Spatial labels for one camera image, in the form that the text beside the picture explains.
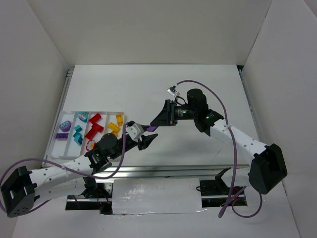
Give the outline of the purple flat top brick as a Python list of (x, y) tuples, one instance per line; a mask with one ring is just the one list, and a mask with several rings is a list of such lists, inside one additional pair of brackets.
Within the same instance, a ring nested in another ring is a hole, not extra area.
[(154, 132), (157, 128), (158, 128), (158, 126), (149, 126), (147, 128), (147, 132)]

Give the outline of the yellow striped brick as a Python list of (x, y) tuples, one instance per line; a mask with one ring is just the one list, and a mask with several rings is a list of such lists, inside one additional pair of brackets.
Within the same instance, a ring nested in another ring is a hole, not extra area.
[(116, 121), (118, 126), (123, 126), (123, 116), (122, 115), (116, 115)]

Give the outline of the purple red flower brick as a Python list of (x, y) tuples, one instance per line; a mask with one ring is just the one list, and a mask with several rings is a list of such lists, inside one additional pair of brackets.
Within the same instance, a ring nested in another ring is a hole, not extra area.
[(96, 146), (95, 140), (89, 140), (89, 141), (87, 142), (86, 146), (85, 146), (86, 151), (91, 151), (91, 150), (93, 150), (93, 149), (95, 148), (95, 146)]

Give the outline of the red long brick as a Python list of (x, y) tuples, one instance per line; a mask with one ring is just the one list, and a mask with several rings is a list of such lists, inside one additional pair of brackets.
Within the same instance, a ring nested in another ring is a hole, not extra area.
[(92, 139), (95, 137), (96, 134), (97, 134), (97, 131), (93, 131), (93, 130), (90, 129), (90, 130), (86, 133), (85, 137), (86, 137), (87, 139), (89, 139), (89, 140), (92, 140)]

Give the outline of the teal small brick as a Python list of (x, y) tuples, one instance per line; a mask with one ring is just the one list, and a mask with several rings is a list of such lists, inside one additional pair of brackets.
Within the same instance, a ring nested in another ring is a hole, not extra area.
[(76, 132), (80, 132), (82, 130), (82, 127), (80, 125), (77, 125), (74, 127)]

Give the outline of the purple paw brick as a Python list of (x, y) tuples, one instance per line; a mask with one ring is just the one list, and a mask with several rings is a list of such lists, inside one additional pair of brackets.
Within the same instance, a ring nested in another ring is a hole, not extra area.
[(64, 122), (62, 122), (62, 123), (60, 124), (59, 129), (60, 129), (62, 132), (68, 132), (68, 131), (70, 131), (70, 129), (71, 129), (71, 125), (72, 125), (71, 121), (66, 120), (66, 121), (64, 121)]

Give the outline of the purple wedge brick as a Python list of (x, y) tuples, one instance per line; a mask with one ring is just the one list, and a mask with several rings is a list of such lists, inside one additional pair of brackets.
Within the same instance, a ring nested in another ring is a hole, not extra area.
[(68, 133), (57, 133), (55, 138), (56, 140), (67, 140), (68, 139)]

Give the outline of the teal purple brick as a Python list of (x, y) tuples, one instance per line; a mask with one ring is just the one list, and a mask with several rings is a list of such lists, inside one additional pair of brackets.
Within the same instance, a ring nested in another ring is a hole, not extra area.
[(79, 132), (75, 132), (75, 133), (73, 134), (73, 137), (74, 137), (74, 138), (76, 138), (76, 137), (78, 137), (78, 136), (82, 137), (82, 134), (79, 133)]

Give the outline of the teal frog brick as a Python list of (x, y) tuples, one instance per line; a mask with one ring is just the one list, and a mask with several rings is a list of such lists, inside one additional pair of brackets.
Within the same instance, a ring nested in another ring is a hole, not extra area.
[(88, 121), (88, 118), (89, 118), (89, 112), (79, 112), (78, 118), (80, 119), (80, 121), (86, 123)]

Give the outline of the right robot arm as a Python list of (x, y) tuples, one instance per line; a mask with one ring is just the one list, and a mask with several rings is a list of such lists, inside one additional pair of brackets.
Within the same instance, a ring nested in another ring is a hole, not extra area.
[(239, 129), (230, 126), (218, 112), (209, 109), (207, 98), (200, 89), (187, 92), (187, 103), (179, 106), (175, 101), (166, 100), (162, 111), (150, 123), (151, 126), (174, 126), (180, 120), (193, 120), (199, 132), (218, 139), (227, 146), (236, 148), (236, 155), (249, 167), (233, 170), (227, 168), (216, 175), (221, 186), (251, 186), (260, 194), (268, 194), (287, 175), (281, 148), (266, 145)]

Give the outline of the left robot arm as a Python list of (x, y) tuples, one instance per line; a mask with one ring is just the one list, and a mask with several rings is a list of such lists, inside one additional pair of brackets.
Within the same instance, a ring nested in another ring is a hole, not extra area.
[(137, 147), (140, 151), (149, 147), (158, 134), (143, 135), (134, 141), (128, 134), (118, 139), (114, 134), (105, 134), (94, 149), (84, 155), (51, 167), (28, 170), (26, 166), (11, 165), (0, 178), (2, 200), (0, 208), (9, 218), (26, 215), (36, 210), (36, 203), (48, 201), (76, 192), (87, 193), (96, 187), (97, 174), (111, 166), (111, 160)]

